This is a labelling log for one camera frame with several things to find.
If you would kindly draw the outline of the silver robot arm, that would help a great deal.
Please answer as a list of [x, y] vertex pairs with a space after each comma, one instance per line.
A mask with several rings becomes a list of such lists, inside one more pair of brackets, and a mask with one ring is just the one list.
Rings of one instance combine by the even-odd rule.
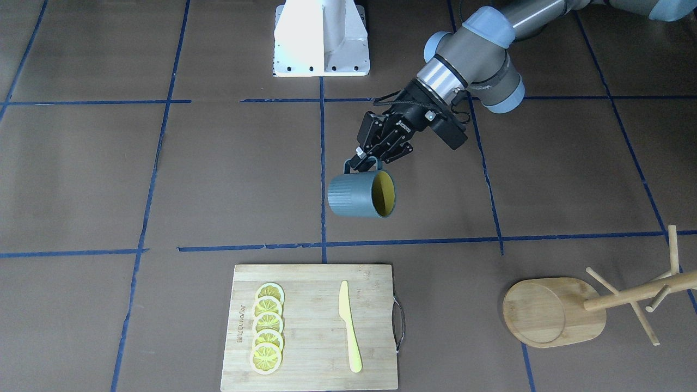
[[507, 113], [523, 100], [525, 86], [509, 55], [513, 42], [531, 38], [546, 25], [589, 1], [513, 1], [479, 8], [454, 33], [436, 32], [425, 45], [425, 66], [401, 91], [379, 97], [366, 112], [356, 153], [344, 174], [381, 169], [413, 151], [414, 134], [430, 128], [455, 150], [467, 141], [466, 122], [456, 106], [468, 95], [493, 113]]

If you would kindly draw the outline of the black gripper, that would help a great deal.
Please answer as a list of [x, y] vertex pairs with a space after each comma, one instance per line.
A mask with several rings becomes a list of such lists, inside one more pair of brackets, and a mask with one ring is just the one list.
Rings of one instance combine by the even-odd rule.
[[409, 140], [429, 126], [425, 114], [443, 112], [434, 96], [416, 79], [401, 91], [376, 99], [373, 105], [388, 105], [383, 114], [368, 111], [359, 127], [356, 154], [348, 160], [356, 172], [367, 172], [378, 163], [390, 163], [412, 151]]

